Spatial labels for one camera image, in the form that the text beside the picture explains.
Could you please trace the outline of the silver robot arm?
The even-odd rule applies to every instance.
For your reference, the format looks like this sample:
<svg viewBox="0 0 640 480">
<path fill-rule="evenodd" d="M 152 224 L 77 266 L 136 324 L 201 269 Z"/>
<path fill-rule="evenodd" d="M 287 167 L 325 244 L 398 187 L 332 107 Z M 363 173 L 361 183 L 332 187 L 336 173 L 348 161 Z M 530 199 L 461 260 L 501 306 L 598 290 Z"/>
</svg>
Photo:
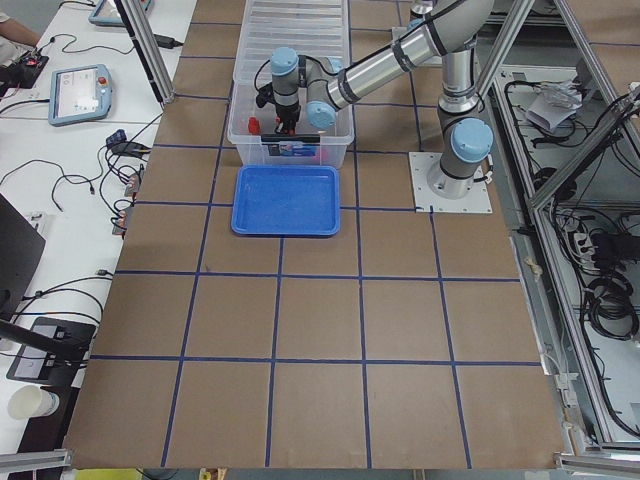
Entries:
<svg viewBox="0 0 640 480">
<path fill-rule="evenodd" d="M 294 134 L 301 118 L 324 131 L 335 124 L 339 111 L 438 57 L 444 151 L 427 182 L 436 195 L 460 199 L 494 142 L 491 128 L 477 116 L 481 95 L 474 72 L 477 34 L 492 9 L 490 1 L 438 1 L 414 17 L 402 35 L 344 67 L 332 66 L 326 57 L 279 47 L 266 63 L 271 80 L 257 88 L 255 103 L 274 107 L 278 135 Z"/>
</svg>

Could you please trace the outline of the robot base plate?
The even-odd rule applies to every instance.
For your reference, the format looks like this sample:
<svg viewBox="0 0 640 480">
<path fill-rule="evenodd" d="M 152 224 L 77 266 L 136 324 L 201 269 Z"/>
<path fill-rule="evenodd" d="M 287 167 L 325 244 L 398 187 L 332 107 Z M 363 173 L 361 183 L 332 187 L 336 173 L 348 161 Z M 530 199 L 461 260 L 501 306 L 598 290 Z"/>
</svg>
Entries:
<svg viewBox="0 0 640 480">
<path fill-rule="evenodd" d="M 440 165 L 439 152 L 410 152 L 415 210 L 424 213 L 483 214 L 493 212 L 488 192 L 490 179 L 478 165 L 474 176 L 456 180 Z"/>
</svg>

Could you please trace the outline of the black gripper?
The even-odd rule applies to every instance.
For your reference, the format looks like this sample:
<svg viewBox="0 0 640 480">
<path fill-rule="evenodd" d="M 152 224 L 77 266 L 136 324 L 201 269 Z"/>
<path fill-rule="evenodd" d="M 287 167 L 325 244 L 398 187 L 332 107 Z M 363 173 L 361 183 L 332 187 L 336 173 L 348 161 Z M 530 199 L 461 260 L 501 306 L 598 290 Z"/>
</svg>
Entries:
<svg viewBox="0 0 640 480">
<path fill-rule="evenodd" d="M 274 128 L 275 134 L 282 134 L 283 128 L 287 128 L 288 135 L 295 135 L 295 127 L 300 118 L 301 106 L 299 102 L 291 105 L 275 104 L 276 108 L 276 127 Z"/>
</svg>

